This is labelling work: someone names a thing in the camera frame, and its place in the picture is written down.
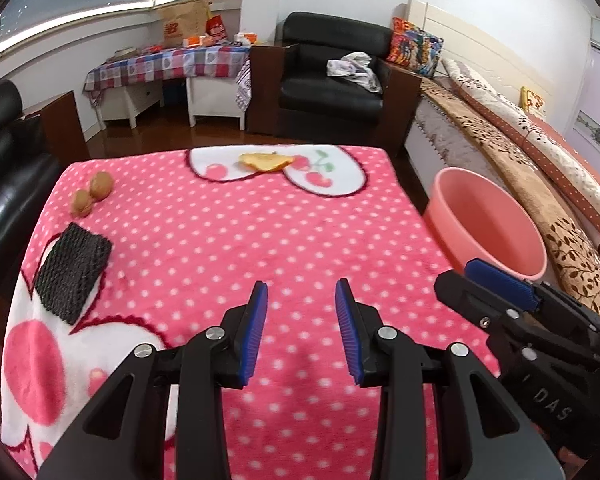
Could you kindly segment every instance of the red bag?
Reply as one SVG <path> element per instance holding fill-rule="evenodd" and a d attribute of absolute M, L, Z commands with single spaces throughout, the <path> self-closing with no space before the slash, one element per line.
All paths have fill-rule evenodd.
<path fill-rule="evenodd" d="M 224 28 L 224 23 L 222 22 L 222 16 L 220 16 L 220 14 L 206 20 L 206 33 L 216 41 L 227 39 L 226 29 Z"/>

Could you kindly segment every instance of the black leather sofa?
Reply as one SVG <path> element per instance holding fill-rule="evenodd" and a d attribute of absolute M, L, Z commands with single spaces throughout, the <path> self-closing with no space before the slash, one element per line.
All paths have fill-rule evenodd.
<path fill-rule="evenodd" d="M 280 42 L 251 49 L 247 128 L 260 134 L 379 146 L 395 155 L 415 114 L 421 79 L 385 61 L 391 39 L 391 29 L 373 23 L 292 12 L 283 23 Z M 328 60 L 357 51 L 371 56 L 370 68 L 382 94 L 327 77 Z M 314 123 L 305 121 L 309 116 Z M 340 138 L 332 135 L 337 132 Z"/>
<path fill-rule="evenodd" d="M 7 302 L 38 216 L 62 171 L 46 150 L 40 122 L 21 115 L 18 89 L 0 80 L 0 295 Z"/>

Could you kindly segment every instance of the polka dot blanket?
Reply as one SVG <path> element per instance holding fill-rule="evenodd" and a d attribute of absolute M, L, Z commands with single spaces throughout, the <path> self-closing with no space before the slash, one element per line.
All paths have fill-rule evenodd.
<path fill-rule="evenodd" d="M 233 155 L 200 148 L 90 160 L 59 179 L 22 264 L 2 364 L 2 440 L 30 475 L 135 345 L 186 343 L 219 323 L 226 309 L 244 304 L 256 280 L 269 286 L 269 309 L 255 375 L 244 390 L 223 392 L 235 480 L 368 478 L 379 391 L 356 387 L 348 373 L 334 311 L 341 277 L 385 323 L 440 348 L 463 341 L 496 370 L 486 335 L 436 301 L 433 282 L 449 264 L 385 152 L 284 147 L 287 155 L 298 152 L 288 171 L 234 178 L 227 157 L 244 147 L 229 148 Z M 75 220 L 72 194 L 96 171 L 112 174 L 114 190 L 76 222 L 107 237 L 112 251 L 77 324 L 69 326 L 44 309 L 32 284 Z M 329 195 L 331 188 L 341 192 Z M 167 480 L 175 476 L 176 390 L 166 430 Z M 428 478 L 434 479 L 436 424 L 426 393 Z"/>

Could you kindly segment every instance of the paper bag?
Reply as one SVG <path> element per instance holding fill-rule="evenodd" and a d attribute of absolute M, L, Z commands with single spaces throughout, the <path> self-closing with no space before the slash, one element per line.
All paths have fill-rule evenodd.
<path fill-rule="evenodd" d="M 206 20 L 209 16 L 207 0 L 163 7 L 158 12 L 164 25 L 162 44 L 167 48 L 182 46 L 185 38 L 202 36 L 206 32 Z"/>

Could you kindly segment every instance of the plastic basin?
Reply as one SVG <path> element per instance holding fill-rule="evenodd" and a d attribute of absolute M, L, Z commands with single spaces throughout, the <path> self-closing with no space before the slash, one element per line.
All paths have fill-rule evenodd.
<path fill-rule="evenodd" d="M 511 195 L 473 171 L 439 171 L 424 218 L 459 272 L 481 258 L 521 280 L 544 275 L 546 250 L 532 219 Z"/>

